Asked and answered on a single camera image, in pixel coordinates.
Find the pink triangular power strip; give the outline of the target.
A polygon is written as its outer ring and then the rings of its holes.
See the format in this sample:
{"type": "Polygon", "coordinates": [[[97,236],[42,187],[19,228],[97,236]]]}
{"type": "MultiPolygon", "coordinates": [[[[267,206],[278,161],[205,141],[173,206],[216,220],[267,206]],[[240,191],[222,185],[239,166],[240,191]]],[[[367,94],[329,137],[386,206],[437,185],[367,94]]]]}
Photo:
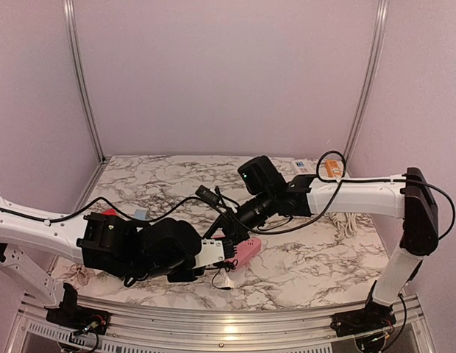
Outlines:
{"type": "Polygon", "coordinates": [[[232,263],[235,266],[235,270],[242,268],[246,265],[253,257],[258,255],[262,248],[262,241],[259,238],[250,238],[239,243],[235,250],[236,254],[231,259],[226,259],[225,263],[232,263]]]}

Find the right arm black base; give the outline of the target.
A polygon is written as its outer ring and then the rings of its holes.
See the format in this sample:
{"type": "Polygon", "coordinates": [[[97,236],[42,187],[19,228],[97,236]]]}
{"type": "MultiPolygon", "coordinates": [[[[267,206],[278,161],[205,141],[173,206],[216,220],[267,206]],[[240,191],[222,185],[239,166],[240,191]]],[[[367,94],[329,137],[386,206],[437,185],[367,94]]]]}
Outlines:
{"type": "Polygon", "coordinates": [[[363,308],[332,315],[330,328],[338,337],[382,329],[396,323],[392,305],[384,306],[373,301],[372,294],[375,286],[376,283],[372,285],[363,308]]]}

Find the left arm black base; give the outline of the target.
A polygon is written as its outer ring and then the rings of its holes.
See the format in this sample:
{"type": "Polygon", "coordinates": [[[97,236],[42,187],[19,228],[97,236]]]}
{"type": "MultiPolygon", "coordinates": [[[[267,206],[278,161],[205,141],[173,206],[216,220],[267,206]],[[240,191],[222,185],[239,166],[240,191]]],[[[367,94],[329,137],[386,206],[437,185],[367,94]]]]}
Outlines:
{"type": "Polygon", "coordinates": [[[89,327],[88,331],[94,329],[98,335],[104,335],[108,328],[110,313],[78,305],[77,290],[69,283],[63,283],[63,290],[63,298],[58,308],[46,309],[46,320],[79,333],[85,333],[85,327],[89,327]]]}

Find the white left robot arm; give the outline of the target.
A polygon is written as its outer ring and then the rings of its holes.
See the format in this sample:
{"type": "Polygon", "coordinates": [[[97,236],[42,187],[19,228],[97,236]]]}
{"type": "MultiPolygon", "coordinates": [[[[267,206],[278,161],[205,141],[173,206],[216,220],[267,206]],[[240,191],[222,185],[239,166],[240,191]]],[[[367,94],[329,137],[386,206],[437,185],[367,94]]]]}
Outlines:
{"type": "Polygon", "coordinates": [[[55,254],[112,275],[129,288],[154,277],[196,274],[208,264],[206,246],[186,221],[156,223],[83,212],[58,215],[13,204],[0,195],[0,269],[70,327],[85,322],[85,310],[67,296],[73,286],[52,279],[22,252],[55,254]]]}

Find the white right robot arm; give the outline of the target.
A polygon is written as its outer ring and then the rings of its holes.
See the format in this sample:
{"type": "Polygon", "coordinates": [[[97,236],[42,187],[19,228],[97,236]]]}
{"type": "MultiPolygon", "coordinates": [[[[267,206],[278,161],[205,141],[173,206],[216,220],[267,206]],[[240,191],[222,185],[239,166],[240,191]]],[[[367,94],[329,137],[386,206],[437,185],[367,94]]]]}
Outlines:
{"type": "Polygon", "coordinates": [[[422,175],[377,180],[343,179],[313,182],[304,195],[307,210],[358,215],[365,226],[351,239],[336,240],[321,219],[291,229],[255,231],[281,248],[285,271],[269,283],[281,294],[280,304],[315,307],[371,300],[357,313],[357,323],[373,329],[385,318],[416,274],[422,260],[438,246],[438,208],[422,175]]]}

